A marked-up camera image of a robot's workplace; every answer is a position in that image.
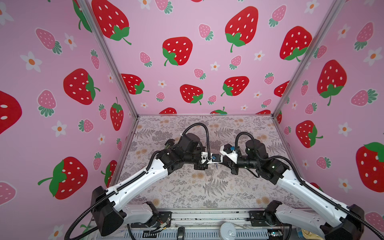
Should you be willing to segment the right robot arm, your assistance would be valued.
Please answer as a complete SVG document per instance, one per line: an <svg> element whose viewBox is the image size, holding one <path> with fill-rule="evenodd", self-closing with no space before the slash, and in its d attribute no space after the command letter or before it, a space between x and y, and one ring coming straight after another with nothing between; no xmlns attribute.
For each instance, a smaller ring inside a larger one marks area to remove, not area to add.
<svg viewBox="0 0 384 240"><path fill-rule="evenodd" d="M364 211L357 205L347 206L324 194L303 180L291 162L281 156L269 157L264 144L257 140L246 143L246 155L230 144L220 148L223 163L232 173L240 168L254 169L257 174L292 193L315 214L294 210L280 201L272 201L265 208L264 219L269 225L288 224L312 232L325 240L359 240L365 230Z"/></svg>

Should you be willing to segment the aluminium front rail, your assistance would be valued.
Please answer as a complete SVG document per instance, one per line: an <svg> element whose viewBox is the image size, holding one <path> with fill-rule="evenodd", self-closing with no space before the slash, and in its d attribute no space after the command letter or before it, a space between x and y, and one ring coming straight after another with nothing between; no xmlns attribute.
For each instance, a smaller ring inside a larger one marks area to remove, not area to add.
<svg viewBox="0 0 384 240"><path fill-rule="evenodd" d="M128 205L128 207L135 207L138 205ZM249 211L265 211L265 210L247 210L247 209L218 209L218 210L207 210L207 209L186 209L186 210L158 210L159 212L172 212L171 226L168 228L176 228L177 226L183 226L190 229L209 229L216 228L219 229L221 225L225 222L232 223L235 228L238 228L241 224L246 225L247 227L252 227L251 223L246 221L249 217ZM315 211L307 212L311 215L315 214Z"/></svg>

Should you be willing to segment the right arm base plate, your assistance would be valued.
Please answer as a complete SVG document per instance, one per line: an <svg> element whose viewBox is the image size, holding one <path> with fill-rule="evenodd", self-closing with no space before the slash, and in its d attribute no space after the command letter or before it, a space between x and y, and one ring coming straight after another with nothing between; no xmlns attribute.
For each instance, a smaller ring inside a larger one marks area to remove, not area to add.
<svg viewBox="0 0 384 240"><path fill-rule="evenodd" d="M289 224L282 223L275 214L265 213L264 211L249 211L249 217L246 221L253 227L288 227Z"/></svg>

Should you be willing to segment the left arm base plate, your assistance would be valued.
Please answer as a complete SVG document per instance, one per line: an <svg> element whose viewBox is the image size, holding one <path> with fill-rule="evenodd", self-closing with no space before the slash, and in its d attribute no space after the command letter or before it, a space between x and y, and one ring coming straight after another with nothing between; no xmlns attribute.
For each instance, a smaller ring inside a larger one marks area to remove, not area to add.
<svg viewBox="0 0 384 240"><path fill-rule="evenodd" d="M171 226L172 212L159 212L153 215L146 223L130 224L132 228L164 228Z"/></svg>

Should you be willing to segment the gold computer mouse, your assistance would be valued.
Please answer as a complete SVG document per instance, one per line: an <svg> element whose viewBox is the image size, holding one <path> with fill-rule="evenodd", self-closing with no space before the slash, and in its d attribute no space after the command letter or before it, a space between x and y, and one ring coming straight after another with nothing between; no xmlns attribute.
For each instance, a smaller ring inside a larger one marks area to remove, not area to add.
<svg viewBox="0 0 384 240"><path fill-rule="evenodd" d="M312 232L309 232L309 231L303 230L303 229L298 231L298 236L301 239L306 239L306 240L316 240L317 239L317 235L314 235Z"/></svg>

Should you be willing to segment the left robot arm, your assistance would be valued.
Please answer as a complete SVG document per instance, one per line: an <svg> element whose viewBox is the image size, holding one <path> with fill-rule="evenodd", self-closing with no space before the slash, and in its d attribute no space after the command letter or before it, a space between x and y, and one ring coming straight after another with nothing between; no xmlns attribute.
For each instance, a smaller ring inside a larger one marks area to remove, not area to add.
<svg viewBox="0 0 384 240"><path fill-rule="evenodd" d="M153 203L146 202L135 207L128 207L128 203L150 185L181 169L185 164L204 169L208 165L207 155L200 138L194 134L182 135L177 143L169 139L165 148L154 152L149 164L138 173L107 189L98 187L93 190L90 213L96 227L91 232L98 231L105 237L124 224L154 226L159 214Z"/></svg>

